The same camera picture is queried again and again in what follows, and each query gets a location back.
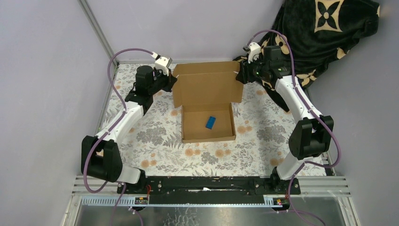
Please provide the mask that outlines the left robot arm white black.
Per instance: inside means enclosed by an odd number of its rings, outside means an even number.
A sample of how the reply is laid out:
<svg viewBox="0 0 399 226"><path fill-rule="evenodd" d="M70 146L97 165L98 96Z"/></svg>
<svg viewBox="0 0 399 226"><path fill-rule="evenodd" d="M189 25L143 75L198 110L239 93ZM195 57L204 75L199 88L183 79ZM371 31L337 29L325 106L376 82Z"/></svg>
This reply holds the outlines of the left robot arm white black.
<svg viewBox="0 0 399 226"><path fill-rule="evenodd" d="M149 110L153 96L159 91L170 92L177 79L169 68L140 66L136 70L133 88L122 102L122 109L115 118L95 136L86 136L81 144L81 172L85 179L94 177L106 182L128 183L132 192L145 190L142 170L125 166L119 144L129 130Z"/></svg>

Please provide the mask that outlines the brown cardboard box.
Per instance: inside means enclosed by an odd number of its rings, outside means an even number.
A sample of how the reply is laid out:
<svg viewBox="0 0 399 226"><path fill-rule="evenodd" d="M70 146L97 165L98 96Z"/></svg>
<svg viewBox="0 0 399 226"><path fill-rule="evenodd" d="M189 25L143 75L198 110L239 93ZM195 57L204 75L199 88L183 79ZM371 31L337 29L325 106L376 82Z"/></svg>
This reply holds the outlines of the brown cardboard box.
<svg viewBox="0 0 399 226"><path fill-rule="evenodd" d="M182 142L231 141L236 138L232 105L241 103L243 84L236 61L177 64L172 75L174 107L182 109ZM205 128L210 116L212 129Z"/></svg>

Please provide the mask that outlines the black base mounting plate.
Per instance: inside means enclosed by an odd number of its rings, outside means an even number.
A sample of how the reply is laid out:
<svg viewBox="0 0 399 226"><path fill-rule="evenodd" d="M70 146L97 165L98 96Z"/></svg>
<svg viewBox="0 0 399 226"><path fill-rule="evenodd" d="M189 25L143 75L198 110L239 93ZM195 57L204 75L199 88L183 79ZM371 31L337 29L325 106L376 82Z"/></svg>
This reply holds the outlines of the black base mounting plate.
<svg viewBox="0 0 399 226"><path fill-rule="evenodd" d="M128 183L125 194L143 194L150 204L260 204L265 195L299 195L298 179L293 182L271 177L238 176L147 176Z"/></svg>

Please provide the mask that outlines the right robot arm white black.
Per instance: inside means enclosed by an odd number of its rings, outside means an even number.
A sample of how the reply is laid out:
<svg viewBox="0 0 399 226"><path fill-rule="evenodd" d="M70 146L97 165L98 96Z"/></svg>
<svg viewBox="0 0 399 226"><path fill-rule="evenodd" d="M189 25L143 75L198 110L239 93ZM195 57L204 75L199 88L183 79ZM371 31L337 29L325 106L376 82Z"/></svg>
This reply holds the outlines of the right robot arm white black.
<svg viewBox="0 0 399 226"><path fill-rule="evenodd" d="M242 84L259 82L264 88L276 91L296 123L288 140L290 153L271 174L270 188L281 194L288 189L288 180L306 162L329 149L334 121L330 116L324 116L306 97L294 74L294 65L283 61L279 46L261 48L251 42L244 50L248 56L240 62L236 80Z"/></svg>

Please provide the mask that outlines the floral patterned table mat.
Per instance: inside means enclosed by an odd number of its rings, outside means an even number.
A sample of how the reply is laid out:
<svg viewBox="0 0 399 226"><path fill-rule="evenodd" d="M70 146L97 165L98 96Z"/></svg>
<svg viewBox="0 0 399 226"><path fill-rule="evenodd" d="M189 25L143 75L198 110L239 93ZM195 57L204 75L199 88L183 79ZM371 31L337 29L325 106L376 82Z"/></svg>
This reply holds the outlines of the floral patterned table mat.
<svg viewBox="0 0 399 226"><path fill-rule="evenodd" d="M289 154L296 122L258 83L242 86L232 103L236 138L184 143L181 107L163 90L148 112L117 141L122 162L149 176L268 176Z"/></svg>

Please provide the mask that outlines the small blue block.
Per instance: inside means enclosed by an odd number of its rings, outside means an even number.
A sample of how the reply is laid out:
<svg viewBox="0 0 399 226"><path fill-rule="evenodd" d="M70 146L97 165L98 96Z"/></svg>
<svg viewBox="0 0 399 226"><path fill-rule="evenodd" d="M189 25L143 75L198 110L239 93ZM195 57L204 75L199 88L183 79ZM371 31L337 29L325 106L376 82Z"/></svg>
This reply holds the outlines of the small blue block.
<svg viewBox="0 0 399 226"><path fill-rule="evenodd" d="M210 116L205 125L205 128L212 129L214 127L215 121L216 121L216 117Z"/></svg>

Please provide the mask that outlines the aluminium frame rail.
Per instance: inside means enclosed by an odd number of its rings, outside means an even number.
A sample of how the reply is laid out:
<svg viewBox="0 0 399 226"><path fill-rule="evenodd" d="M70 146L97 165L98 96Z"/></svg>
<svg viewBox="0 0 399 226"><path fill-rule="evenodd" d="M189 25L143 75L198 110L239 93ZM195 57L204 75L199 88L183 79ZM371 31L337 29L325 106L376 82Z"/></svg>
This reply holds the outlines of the aluminium frame rail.
<svg viewBox="0 0 399 226"><path fill-rule="evenodd" d="M341 176L301 176L297 177L301 195L309 197L351 197L351 192L345 177ZM95 190L101 187L103 180L88 177L88 184ZM118 184L108 182L97 194L116 194ZM72 194L91 194L84 186L83 176L76 176Z"/></svg>

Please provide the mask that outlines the black floral blanket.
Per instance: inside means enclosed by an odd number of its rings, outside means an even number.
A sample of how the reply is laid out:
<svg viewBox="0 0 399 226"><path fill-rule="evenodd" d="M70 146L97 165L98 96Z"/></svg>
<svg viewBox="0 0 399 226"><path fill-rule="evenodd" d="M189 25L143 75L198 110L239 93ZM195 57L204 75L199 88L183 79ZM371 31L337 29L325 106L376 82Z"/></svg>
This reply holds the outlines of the black floral blanket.
<svg viewBox="0 0 399 226"><path fill-rule="evenodd" d="M273 25L260 32L260 48L278 46L302 89L377 33L380 4L373 0L286 0Z"/></svg>

